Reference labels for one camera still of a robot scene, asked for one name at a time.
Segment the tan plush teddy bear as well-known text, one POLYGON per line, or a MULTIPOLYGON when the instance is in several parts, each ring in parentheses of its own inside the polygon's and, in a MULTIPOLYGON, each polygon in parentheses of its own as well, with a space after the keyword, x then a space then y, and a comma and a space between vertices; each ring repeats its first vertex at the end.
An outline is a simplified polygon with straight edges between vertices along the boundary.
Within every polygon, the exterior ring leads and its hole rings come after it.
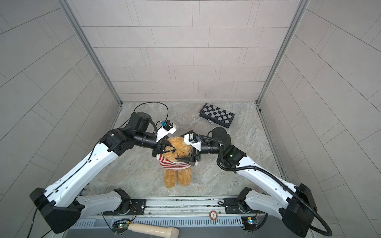
POLYGON ((178 160, 178 158, 191 156, 192 147, 185 144, 183 137, 168 139, 171 146, 167 146, 166 153, 157 155, 160 166, 164 169, 164 186, 173 188, 177 183, 183 187, 191 184, 191 165, 178 160))

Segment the red white striped knit sweater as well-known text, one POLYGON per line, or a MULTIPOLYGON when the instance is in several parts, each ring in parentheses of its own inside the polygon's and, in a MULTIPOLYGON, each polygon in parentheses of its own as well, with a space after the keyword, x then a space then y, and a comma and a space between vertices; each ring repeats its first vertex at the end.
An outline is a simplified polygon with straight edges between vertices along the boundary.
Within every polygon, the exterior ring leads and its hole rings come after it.
POLYGON ((163 155, 157 155, 156 159, 159 161, 160 166, 167 170, 184 170, 191 167, 191 165, 184 162, 172 162, 163 155))

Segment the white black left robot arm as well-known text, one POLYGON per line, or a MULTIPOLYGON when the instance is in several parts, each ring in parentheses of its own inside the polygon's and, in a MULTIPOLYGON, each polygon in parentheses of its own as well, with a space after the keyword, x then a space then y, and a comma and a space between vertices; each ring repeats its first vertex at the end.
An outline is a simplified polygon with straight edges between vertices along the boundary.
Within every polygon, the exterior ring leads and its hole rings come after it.
POLYGON ((152 149, 153 156, 164 154, 170 145, 167 135, 173 134, 177 128, 166 121, 160 129, 149 133, 150 124, 153 124, 150 115, 132 113, 126 126, 108 131, 61 179, 47 188, 36 188, 31 192, 31 200, 53 233, 62 233, 79 219, 98 213, 125 215, 132 211, 129 195, 120 188, 95 196, 81 196, 80 192, 107 165, 134 146, 152 149))

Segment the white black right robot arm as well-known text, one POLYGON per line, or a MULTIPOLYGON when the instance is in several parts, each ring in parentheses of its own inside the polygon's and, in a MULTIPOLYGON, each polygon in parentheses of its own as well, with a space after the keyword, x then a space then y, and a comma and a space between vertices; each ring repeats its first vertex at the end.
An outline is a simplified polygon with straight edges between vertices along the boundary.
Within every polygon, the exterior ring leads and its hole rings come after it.
POLYGON ((263 195, 244 188, 237 197, 242 212, 259 210, 277 217, 291 232, 302 238, 306 237, 309 230, 320 231, 312 225, 314 219, 327 227, 318 214, 312 192, 306 185, 284 181, 259 166, 231 143, 231 137, 224 128, 214 128, 211 136, 190 131, 180 136, 180 141, 181 145, 191 148, 190 159, 183 158, 184 162, 194 165, 201 154, 216 154, 219 168, 249 179, 266 192, 263 195))

